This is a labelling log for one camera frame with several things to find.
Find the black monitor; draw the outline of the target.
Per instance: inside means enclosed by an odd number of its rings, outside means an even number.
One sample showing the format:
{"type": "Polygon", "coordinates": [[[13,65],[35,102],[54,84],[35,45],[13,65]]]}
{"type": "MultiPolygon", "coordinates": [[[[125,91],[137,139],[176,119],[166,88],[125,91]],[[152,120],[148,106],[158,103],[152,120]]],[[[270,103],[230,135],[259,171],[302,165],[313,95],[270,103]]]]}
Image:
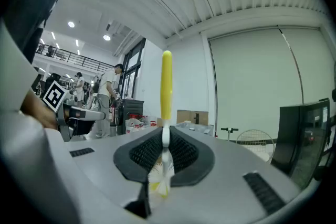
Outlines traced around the black monitor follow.
{"type": "Polygon", "coordinates": [[[305,189],[319,166],[330,133],[330,100],[283,106],[271,164],[305,189]]]}

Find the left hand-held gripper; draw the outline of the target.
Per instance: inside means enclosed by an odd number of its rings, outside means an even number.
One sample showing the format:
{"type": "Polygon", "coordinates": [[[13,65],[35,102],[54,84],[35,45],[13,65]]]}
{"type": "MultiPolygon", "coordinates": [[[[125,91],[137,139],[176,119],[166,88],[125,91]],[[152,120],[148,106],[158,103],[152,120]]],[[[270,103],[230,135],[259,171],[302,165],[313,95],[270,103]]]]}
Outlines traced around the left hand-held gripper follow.
{"type": "Polygon", "coordinates": [[[64,141],[74,136],[75,120],[101,121],[106,118],[104,112],[78,109],[71,97],[70,92],[56,81],[52,82],[43,97],[44,103],[55,113],[57,128],[64,141]]]}

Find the stainless steel sink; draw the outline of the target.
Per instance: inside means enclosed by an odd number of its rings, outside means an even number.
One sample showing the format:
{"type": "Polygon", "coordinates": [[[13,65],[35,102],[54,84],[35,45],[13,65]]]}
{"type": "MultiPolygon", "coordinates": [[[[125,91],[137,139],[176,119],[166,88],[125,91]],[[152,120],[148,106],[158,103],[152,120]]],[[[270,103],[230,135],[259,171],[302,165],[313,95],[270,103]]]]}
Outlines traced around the stainless steel sink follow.
{"type": "Polygon", "coordinates": [[[214,137],[214,127],[212,125],[200,125],[200,124],[192,123],[190,121],[185,121],[185,122],[176,124],[176,126],[190,130],[190,131],[195,131],[195,132],[203,133],[205,135],[214,137]]]}

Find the black balcony railing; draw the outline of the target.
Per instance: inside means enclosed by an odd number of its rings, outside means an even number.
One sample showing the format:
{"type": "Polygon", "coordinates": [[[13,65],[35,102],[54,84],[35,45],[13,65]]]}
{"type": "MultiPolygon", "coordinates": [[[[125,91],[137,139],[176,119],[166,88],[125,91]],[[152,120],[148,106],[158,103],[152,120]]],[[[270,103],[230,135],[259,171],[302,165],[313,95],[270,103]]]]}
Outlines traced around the black balcony railing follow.
{"type": "Polygon", "coordinates": [[[48,58],[56,59],[75,66],[81,66],[97,72],[104,72],[112,69],[114,66],[105,62],[97,61],[89,57],[58,49],[50,45],[39,43],[36,54],[48,58]]]}

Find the yellow dish brush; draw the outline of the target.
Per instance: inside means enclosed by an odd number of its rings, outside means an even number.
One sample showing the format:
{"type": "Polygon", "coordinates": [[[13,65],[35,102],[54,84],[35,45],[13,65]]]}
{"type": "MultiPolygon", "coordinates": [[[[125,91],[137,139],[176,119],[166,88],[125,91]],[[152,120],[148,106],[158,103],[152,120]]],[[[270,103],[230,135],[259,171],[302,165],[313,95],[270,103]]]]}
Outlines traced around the yellow dish brush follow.
{"type": "Polygon", "coordinates": [[[162,153],[149,173],[149,189],[161,198],[166,198],[171,188],[171,178],[174,175],[170,145],[170,121],[173,93],[173,57],[168,50],[162,55],[160,106],[162,120],[162,153]]]}

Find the black framed glass door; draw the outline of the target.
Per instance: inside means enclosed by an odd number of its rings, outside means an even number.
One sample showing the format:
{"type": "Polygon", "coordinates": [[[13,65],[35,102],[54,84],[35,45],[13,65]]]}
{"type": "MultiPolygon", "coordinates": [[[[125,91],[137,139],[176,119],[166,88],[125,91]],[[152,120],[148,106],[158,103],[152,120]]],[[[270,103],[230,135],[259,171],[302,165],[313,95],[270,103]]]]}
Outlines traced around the black framed glass door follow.
{"type": "Polygon", "coordinates": [[[120,76],[119,91],[122,99],[134,98],[135,83],[141,68],[142,50],[145,47],[145,38],[136,44],[124,57],[124,72],[120,76]]]}

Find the brown cardboard sheet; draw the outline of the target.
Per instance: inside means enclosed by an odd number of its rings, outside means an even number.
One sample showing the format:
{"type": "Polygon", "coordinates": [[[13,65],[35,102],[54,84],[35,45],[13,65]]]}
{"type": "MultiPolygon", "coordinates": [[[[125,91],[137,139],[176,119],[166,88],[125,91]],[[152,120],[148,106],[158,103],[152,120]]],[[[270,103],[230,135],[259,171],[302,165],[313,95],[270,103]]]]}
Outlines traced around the brown cardboard sheet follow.
{"type": "Polygon", "coordinates": [[[200,125],[208,125],[208,112],[205,111],[178,110],[176,122],[182,123],[185,121],[190,121],[192,123],[195,123],[195,113],[200,113],[200,125]]]}

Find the person's left forearm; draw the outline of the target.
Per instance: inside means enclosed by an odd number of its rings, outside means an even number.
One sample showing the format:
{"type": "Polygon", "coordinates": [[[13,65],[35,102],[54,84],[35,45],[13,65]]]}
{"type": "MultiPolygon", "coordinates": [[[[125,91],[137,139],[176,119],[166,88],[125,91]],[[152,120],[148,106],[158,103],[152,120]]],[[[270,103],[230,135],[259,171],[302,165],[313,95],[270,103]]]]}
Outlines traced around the person's left forearm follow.
{"type": "Polygon", "coordinates": [[[31,88],[26,94],[20,110],[24,114],[32,116],[43,127],[54,130],[58,129],[55,113],[43,103],[31,88]]]}

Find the person's black shirt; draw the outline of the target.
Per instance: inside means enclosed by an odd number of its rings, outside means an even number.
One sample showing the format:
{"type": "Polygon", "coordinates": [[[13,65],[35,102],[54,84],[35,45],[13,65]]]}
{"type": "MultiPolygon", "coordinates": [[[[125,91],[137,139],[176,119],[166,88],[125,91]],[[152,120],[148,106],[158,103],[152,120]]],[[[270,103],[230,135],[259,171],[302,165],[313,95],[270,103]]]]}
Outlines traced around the person's black shirt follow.
{"type": "Polygon", "coordinates": [[[4,12],[3,19],[10,36],[30,63],[55,2],[56,0],[10,0],[4,12]]]}

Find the kick scooter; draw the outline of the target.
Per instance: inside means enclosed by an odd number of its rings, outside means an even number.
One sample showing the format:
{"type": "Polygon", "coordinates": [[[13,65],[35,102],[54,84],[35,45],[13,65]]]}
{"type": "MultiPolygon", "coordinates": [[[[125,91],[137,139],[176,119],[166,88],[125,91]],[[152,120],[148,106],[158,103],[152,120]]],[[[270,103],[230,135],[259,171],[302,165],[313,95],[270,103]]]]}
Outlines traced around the kick scooter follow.
{"type": "Polygon", "coordinates": [[[239,131],[238,128],[231,128],[231,127],[222,127],[220,130],[221,130],[221,131],[226,131],[226,132],[227,132],[227,140],[228,140],[228,141],[230,141],[230,135],[231,135],[233,132],[239,131]]]}

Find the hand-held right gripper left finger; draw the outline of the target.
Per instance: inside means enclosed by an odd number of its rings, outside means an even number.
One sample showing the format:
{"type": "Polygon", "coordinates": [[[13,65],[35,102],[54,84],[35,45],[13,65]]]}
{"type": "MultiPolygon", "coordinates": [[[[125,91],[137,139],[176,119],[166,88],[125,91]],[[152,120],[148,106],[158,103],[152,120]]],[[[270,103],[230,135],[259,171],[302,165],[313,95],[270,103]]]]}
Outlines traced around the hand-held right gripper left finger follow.
{"type": "Polygon", "coordinates": [[[162,151],[162,130],[65,143],[75,163],[112,202],[135,215],[151,214],[148,175],[162,151]]]}

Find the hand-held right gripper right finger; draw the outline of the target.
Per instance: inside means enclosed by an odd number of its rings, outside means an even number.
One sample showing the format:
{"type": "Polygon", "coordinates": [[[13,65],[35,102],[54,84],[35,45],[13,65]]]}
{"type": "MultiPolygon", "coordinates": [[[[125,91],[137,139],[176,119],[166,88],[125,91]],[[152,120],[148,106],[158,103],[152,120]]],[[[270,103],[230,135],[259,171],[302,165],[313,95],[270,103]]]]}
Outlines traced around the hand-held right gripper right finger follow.
{"type": "Polygon", "coordinates": [[[183,139],[206,145],[212,169],[192,186],[172,187],[157,208],[158,224],[286,224],[297,209],[297,185],[239,144],[174,127],[183,139]]]}

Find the black cabinet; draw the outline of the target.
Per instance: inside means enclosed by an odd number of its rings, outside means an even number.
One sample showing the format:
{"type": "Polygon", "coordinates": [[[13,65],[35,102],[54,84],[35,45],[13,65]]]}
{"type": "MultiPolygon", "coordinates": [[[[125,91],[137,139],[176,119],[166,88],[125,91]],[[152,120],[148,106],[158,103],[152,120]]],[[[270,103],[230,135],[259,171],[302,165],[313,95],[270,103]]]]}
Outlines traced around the black cabinet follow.
{"type": "Polygon", "coordinates": [[[126,133],[125,121],[130,118],[140,119],[143,114],[144,101],[123,99],[119,102],[115,114],[115,124],[117,126],[117,135],[126,133]]]}

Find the large clear water bottles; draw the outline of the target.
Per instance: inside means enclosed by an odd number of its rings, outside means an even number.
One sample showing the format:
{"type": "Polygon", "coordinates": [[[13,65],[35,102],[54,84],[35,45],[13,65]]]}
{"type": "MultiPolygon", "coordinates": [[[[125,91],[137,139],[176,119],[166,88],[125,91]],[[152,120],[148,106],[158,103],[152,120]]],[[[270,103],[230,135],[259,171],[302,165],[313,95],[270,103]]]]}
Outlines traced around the large clear water bottles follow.
{"type": "Polygon", "coordinates": [[[139,118],[139,121],[140,121],[139,128],[145,129],[147,127],[150,127],[150,120],[147,115],[142,115],[139,118]]]}
{"type": "Polygon", "coordinates": [[[140,121],[135,114],[131,114],[130,118],[125,120],[125,133],[136,132],[140,129],[140,121]]]}

